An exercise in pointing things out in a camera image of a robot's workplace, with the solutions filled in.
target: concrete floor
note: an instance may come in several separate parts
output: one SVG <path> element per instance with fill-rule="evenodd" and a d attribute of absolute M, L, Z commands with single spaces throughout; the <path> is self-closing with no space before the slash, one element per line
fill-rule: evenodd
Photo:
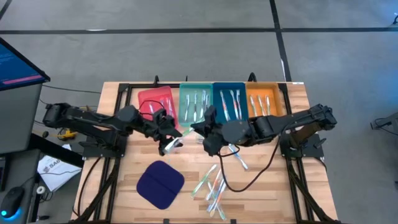
<path fill-rule="evenodd" d="M 277 0 L 281 27 L 387 27 L 393 0 Z M 0 30 L 273 27 L 266 0 L 13 0 Z M 101 91 L 105 81 L 283 81 L 274 33 L 2 35 L 52 77 L 49 85 Z M 398 111 L 398 33 L 284 33 L 293 81 L 334 110 L 322 132 L 339 219 L 396 223 L 397 138 L 369 122 Z M 43 88 L 41 99 L 97 105 L 99 95 Z M 36 119 L 44 115 L 44 105 Z M 34 127 L 38 131 L 45 128 Z M 40 206 L 43 223 L 70 218 L 79 177 Z"/>

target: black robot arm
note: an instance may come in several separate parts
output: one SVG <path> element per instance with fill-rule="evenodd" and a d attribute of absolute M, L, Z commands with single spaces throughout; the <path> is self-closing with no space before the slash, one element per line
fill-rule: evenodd
<path fill-rule="evenodd" d="M 152 137 L 154 141 L 159 141 L 159 154 L 164 155 L 164 147 L 174 138 L 182 136 L 175 129 L 174 118 L 167 115 L 164 109 L 156 111 L 152 121 L 143 118 L 134 106 L 127 106 L 113 116 L 85 111 L 67 103 L 47 105 L 46 109 L 44 125 L 50 128 L 70 128 L 97 139 L 98 144 L 109 149 L 117 145 L 115 141 L 118 135 L 128 136 L 135 130 L 146 138 Z"/>
<path fill-rule="evenodd" d="M 203 146 L 209 156 L 214 156 L 228 144 L 246 147 L 264 144 L 285 130 L 303 126 L 301 130 L 290 134 L 292 146 L 299 146 L 317 131 L 331 130 L 337 123 L 332 109 L 321 104 L 285 116 L 258 116 L 247 121 L 228 121 L 224 125 L 216 123 L 215 118 L 216 109 L 211 106 L 205 113 L 204 122 L 191 125 L 198 134 L 205 137 Z"/>

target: monitor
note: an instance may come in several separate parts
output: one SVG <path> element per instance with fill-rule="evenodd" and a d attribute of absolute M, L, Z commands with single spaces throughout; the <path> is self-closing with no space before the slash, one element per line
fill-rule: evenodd
<path fill-rule="evenodd" d="M 0 91 L 49 81 L 50 77 L 0 38 Z"/>

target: blue cloth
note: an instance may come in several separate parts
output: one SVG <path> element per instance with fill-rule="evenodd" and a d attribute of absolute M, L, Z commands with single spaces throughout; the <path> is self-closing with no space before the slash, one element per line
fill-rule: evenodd
<path fill-rule="evenodd" d="M 155 161 L 137 183 L 137 192 L 158 209 L 168 208 L 184 185 L 184 176 L 165 162 Z"/>

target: wooden tabletop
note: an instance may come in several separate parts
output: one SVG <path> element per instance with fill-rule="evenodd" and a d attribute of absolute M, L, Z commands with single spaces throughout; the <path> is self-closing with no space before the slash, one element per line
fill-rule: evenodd
<path fill-rule="evenodd" d="M 119 82 L 104 83 L 98 113 L 113 114 L 118 86 Z M 302 83 L 287 83 L 287 87 L 293 113 L 310 107 L 305 86 Z M 137 108 L 139 106 L 137 93 L 142 90 L 144 89 L 133 89 L 132 92 L 131 104 Z M 174 102 L 178 102 L 178 88 L 173 88 L 172 93 Z M 175 110 L 178 111 L 178 104 L 175 105 Z M 121 159 L 112 223 L 162 223 L 165 218 L 170 219 L 170 223 L 229 223 L 230 219 L 237 219 L 238 223 L 295 223 L 286 163 L 279 150 L 270 168 L 249 189 L 241 193 L 225 190 L 221 206 L 227 221 L 223 221 L 217 213 L 210 218 L 206 212 L 208 203 L 204 200 L 208 189 L 202 187 L 194 199 L 190 194 L 200 178 L 213 164 L 220 167 L 220 161 L 218 157 L 208 156 L 203 150 L 203 146 L 196 143 L 197 137 L 198 134 L 191 133 L 184 139 L 184 147 L 175 154 L 163 157 L 159 156 L 158 143 L 152 139 L 147 139 L 137 132 L 129 137 L 126 155 Z M 235 189 L 245 187 L 268 163 L 275 143 L 276 139 L 269 144 L 243 147 L 240 155 L 249 167 L 246 171 L 235 157 L 225 157 L 223 159 L 224 169 L 230 186 Z M 85 162 L 76 195 L 75 209 L 81 185 L 95 160 L 92 158 Z M 142 173 L 151 163 L 159 160 L 168 163 L 181 172 L 185 178 L 181 192 L 166 210 L 155 208 L 136 190 L 137 181 Z M 303 163 L 310 193 L 327 215 L 337 219 L 325 168 L 312 158 L 304 158 Z M 81 212 L 98 192 L 102 169 L 103 159 L 99 161 L 89 176 L 83 192 Z M 216 173 L 212 173 L 211 180 L 214 180 Z M 299 190 L 298 194 L 302 216 L 306 219 L 305 206 Z M 105 217 L 107 202 L 108 194 L 103 200 L 101 218 Z"/>

